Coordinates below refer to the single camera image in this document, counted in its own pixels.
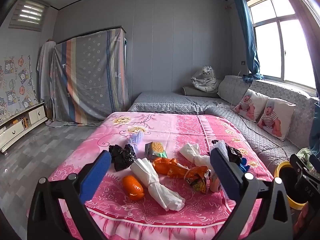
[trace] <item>gray mattress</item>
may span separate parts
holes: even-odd
[[[227,107],[230,104],[221,98],[182,96],[175,93],[143,92],[130,107],[130,112],[171,114],[204,114],[210,107]]]
[[[288,161],[292,154],[299,151],[289,140],[280,141],[231,109],[211,107],[206,109],[205,114],[223,117],[233,123],[272,175],[281,162]]]

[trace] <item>lace trim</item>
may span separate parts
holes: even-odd
[[[207,118],[204,115],[198,116],[200,125],[202,126],[202,129],[204,131],[205,139],[207,140],[208,148],[212,145],[212,140],[215,140],[215,134],[213,133],[213,130],[211,128],[211,125]]]
[[[204,114],[207,108],[214,107],[217,103],[207,106],[192,106],[186,104],[174,103],[133,103],[129,112],[153,112],[153,113],[186,113],[186,114]]]

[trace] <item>baby print pillow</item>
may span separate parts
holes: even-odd
[[[269,98],[258,126],[284,141],[296,105],[279,98]]]
[[[233,109],[244,118],[255,122],[262,113],[269,97],[248,89],[239,104]]]

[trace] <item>metal screw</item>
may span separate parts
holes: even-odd
[[[39,179],[39,183],[40,183],[40,184],[44,184],[45,181],[46,181],[46,178],[45,178],[45,177],[42,177],[42,178]]]
[[[77,174],[75,174],[75,173],[71,173],[68,175],[68,179],[70,179],[70,180],[74,180],[74,179],[76,179],[76,177],[77,177]]]

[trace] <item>white tissue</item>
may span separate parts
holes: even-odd
[[[222,154],[225,156],[225,158],[227,160],[229,160],[229,156],[228,156],[228,151],[226,148],[226,143],[224,142],[224,140],[220,140],[217,143],[215,143],[213,146],[210,147],[210,152],[214,149],[214,148],[218,148]]]
[[[183,157],[185,157],[191,163],[194,163],[196,166],[207,166],[211,172],[214,172],[211,164],[210,164],[210,156],[209,155],[200,155],[199,145],[196,144],[185,144],[181,149],[180,153]]]
[[[166,211],[179,211],[184,207],[185,199],[177,192],[169,190],[159,182],[159,176],[147,158],[136,159],[130,169],[148,188],[150,195]]]

